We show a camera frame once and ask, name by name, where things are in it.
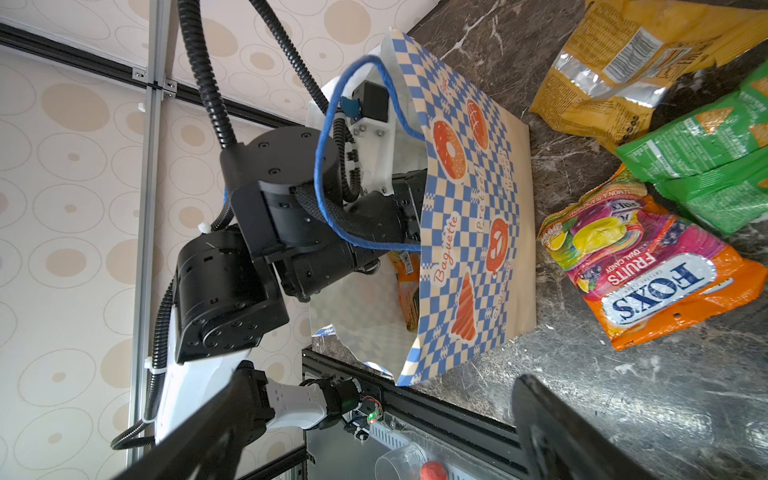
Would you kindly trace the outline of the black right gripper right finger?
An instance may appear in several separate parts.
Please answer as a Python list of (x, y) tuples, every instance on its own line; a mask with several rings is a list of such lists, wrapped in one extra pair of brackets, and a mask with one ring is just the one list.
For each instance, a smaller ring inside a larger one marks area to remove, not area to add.
[(651, 479), (535, 376), (513, 385), (518, 441), (532, 479)]

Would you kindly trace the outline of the yellow snack bag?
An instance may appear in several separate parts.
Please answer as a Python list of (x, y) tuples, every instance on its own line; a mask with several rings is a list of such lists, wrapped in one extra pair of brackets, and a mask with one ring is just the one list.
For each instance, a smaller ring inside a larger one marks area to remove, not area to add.
[(590, 1), (531, 106), (552, 129), (609, 151), (645, 135), (682, 76), (767, 38), (767, 13), (684, 1)]

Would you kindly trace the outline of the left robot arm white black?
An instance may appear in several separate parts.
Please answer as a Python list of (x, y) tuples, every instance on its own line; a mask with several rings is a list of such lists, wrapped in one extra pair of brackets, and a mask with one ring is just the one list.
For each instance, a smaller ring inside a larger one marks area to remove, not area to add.
[(427, 173), (394, 176), (390, 195), (342, 199), (342, 155), (320, 131), (290, 126), (220, 156), (237, 221), (204, 227), (177, 258), (158, 309), (146, 419), (165, 440), (229, 382), (248, 352), (307, 302), (389, 250), (419, 243)]

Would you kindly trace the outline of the green corn snack bag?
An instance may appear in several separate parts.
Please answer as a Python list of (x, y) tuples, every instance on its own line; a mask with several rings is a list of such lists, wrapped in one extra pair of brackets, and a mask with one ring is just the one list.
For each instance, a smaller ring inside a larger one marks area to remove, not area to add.
[(630, 172), (723, 235), (767, 218), (767, 64), (734, 92), (616, 153)]

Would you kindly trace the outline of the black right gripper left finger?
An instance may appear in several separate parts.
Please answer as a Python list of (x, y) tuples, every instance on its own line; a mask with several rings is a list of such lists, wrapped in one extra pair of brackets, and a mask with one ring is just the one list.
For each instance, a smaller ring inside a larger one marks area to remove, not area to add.
[(233, 479), (243, 449), (273, 419), (268, 378), (243, 361), (227, 386), (120, 479)]

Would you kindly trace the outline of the blue checkered paper bag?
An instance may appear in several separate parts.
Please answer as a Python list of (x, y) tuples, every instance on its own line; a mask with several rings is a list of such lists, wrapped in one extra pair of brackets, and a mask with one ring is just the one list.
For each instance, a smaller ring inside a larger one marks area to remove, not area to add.
[(310, 322), (315, 336), (336, 336), (411, 386), (535, 327), (529, 131), (405, 33), (389, 31), (373, 53), (392, 78), (400, 125), (426, 144), (418, 330), (406, 328), (389, 259), (323, 290)]

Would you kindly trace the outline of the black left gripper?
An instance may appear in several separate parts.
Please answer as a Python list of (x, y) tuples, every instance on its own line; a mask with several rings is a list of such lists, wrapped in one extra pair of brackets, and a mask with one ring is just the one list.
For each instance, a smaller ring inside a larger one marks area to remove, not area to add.
[(359, 199), (363, 237), (384, 248), (359, 248), (359, 269), (375, 270), (378, 258), (388, 251), (421, 251), (421, 212), (427, 170), (396, 174), (392, 193), (366, 193)]

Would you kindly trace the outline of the orange Foxs candy bag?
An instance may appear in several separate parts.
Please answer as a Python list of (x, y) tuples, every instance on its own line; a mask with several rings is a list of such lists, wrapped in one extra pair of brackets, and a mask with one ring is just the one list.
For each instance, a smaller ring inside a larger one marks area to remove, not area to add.
[(545, 218), (538, 239), (624, 350), (756, 300), (767, 269), (669, 212), (626, 167)]

